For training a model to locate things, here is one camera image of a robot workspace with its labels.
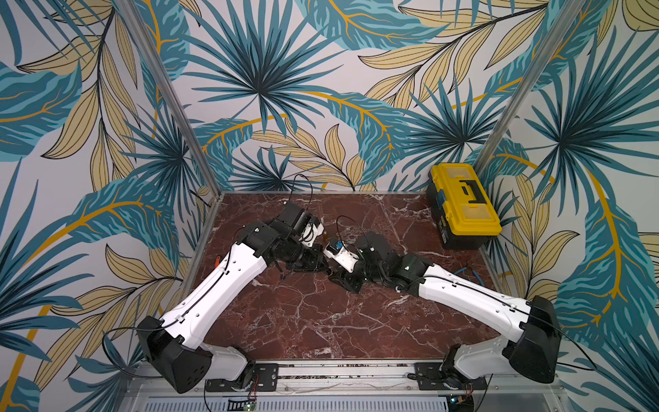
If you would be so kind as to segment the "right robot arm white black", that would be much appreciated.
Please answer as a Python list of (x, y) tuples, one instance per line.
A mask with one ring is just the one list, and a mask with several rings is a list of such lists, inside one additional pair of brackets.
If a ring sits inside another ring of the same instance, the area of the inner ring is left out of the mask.
[(481, 343), (451, 347), (434, 376), (441, 386), (458, 389), (494, 374), (518, 374), (541, 384), (554, 381), (561, 337), (550, 300), (500, 294), (424, 257), (400, 256), (374, 232), (362, 235), (353, 247), (334, 238), (324, 256), (339, 267), (331, 280), (349, 292), (376, 283), (452, 308), (498, 333)]

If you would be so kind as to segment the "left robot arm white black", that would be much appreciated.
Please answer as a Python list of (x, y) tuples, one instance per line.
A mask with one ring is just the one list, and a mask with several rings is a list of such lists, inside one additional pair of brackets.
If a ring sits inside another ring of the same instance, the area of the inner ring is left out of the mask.
[(324, 226), (307, 209), (287, 202), (267, 221), (240, 228), (228, 254), (173, 309), (147, 317), (137, 326), (146, 361), (177, 393), (192, 390), (205, 378), (246, 387), (253, 363), (235, 347), (205, 343), (210, 328), (238, 294), (272, 264), (292, 272), (323, 272), (328, 264), (317, 238)]

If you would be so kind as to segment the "yellow black toolbox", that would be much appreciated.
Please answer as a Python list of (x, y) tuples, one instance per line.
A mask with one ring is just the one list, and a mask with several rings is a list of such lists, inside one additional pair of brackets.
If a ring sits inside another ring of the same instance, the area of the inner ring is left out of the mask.
[(499, 216), (472, 166), (441, 163), (429, 177), (427, 199), (444, 249), (476, 250), (501, 234)]

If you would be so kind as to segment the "aluminium frame rail front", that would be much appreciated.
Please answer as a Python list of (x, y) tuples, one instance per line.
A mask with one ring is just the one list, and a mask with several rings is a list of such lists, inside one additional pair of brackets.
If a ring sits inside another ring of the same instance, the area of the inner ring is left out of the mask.
[(200, 382), (178, 394), (163, 380), (134, 380), (120, 411), (571, 411), (559, 382), (489, 375), (461, 390), (425, 383), (418, 360), (263, 360), (251, 391)]

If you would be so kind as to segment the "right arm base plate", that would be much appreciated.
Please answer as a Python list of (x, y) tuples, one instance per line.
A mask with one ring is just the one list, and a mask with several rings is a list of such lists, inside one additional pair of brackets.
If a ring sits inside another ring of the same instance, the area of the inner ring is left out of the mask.
[(420, 391), (480, 391), (487, 387), (485, 378), (468, 379), (441, 362), (416, 362), (414, 376)]

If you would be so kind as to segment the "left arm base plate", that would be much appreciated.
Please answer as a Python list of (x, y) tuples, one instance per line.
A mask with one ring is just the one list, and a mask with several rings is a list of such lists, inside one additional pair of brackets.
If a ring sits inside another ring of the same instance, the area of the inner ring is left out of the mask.
[(274, 392), (279, 369), (276, 363), (249, 363), (237, 379), (207, 379), (204, 389), (211, 393)]

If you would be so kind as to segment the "aluminium corner post left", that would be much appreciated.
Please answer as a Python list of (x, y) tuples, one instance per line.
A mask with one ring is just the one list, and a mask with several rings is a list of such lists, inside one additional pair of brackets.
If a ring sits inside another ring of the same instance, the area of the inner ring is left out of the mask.
[(126, 27), (132, 35), (138, 50), (142, 53), (147, 67), (149, 68), (154, 82), (160, 88), (164, 102), (170, 109), (171, 115), (181, 130), (182, 136), (187, 143), (192, 157), (196, 160), (199, 166), (202, 177), (209, 186), (213, 198), (219, 199), (221, 197), (221, 189), (216, 183), (214, 173), (211, 171), (204, 153), (202, 152), (201, 145), (197, 140), (195, 132), (192, 128), (188, 117), (186, 116), (185, 109), (180, 103), (176, 95), (172, 81), (166, 73), (165, 66), (162, 59), (156, 50), (156, 45), (149, 39), (147, 26), (142, 20), (134, 1), (118, 0), (116, 1), (118, 11), (122, 14), (125, 20)]

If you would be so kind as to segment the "aluminium corner post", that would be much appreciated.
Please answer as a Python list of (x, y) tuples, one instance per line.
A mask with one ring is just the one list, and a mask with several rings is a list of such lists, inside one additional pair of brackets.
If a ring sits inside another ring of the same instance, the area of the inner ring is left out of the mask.
[(185, 109), (180, 103), (176, 95), (172, 81), (166, 73), (165, 66), (162, 59), (156, 50), (156, 45), (149, 39), (147, 26), (142, 20), (134, 1), (118, 0), (116, 1), (118, 11), (122, 14), (125, 20), (126, 27), (132, 35), (138, 50), (142, 53), (147, 67), (149, 68), (154, 82), (160, 88), (164, 102), (170, 109), (171, 115), (181, 130), (182, 136), (187, 143), (192, 157), (196, 160), (199, 166), (202, 177), (209, 186), (213, 198), (219, 199), (221, 197), (221, 189), (216, 183), (214, 173), (211, 171), (204, 153), (202, 152), (201, 145), (197, 140), (195, 132), (192, 128), (188, 117), (186, 116)]
[(526, 70), (524, 77), (521, 79), (519, 86), (508, 102), (508, 105), (497, 122), (496, 127), (494, 127), (492, 134), (482, 146), (482, 151), (474, 164), (477, 173), (482, 173), (490, 159), (494, 156), (494, 151), (496, 151), (499, 146), (509, 124), (515, 118), (518, 108), (533, 89), (546, 66), (552, 60), (563, 37), (571, 27), (571, 23), (578, 17), (584, 4), (585, 0), (567, 1), (561, 8), (555, 24), (547, 31), (547, 39), (540, 44), (537, 57), (531, 61), (528, 70)]

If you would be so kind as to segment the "aluminium corner post right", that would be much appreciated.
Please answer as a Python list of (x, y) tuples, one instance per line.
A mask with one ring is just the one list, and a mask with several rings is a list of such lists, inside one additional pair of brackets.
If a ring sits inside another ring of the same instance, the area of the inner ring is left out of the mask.
[(482, 173), (490, 159), (494, 156), (494, 151), (496, 151), (499, 146), (509, 124), (515, 118), (518, 108), (533, 89), (546, 66), (552, 60), (563, 37), (571, 27), (571, 23), (578, 17), (584, 4), (585, 0), (567, 1), (561, 8), (555, 24), (547, 31), (547, 39), (540, 44), (537, 57), (531, 61), (528, 70), (526, 70), (524, 77), (521, 79), (519, 86), (508, 102), (508, 105), (497, 122), (496, 127), (494, 127), (492, 134), (482, 146), (482, 151), (474, 164), (477, 173)]

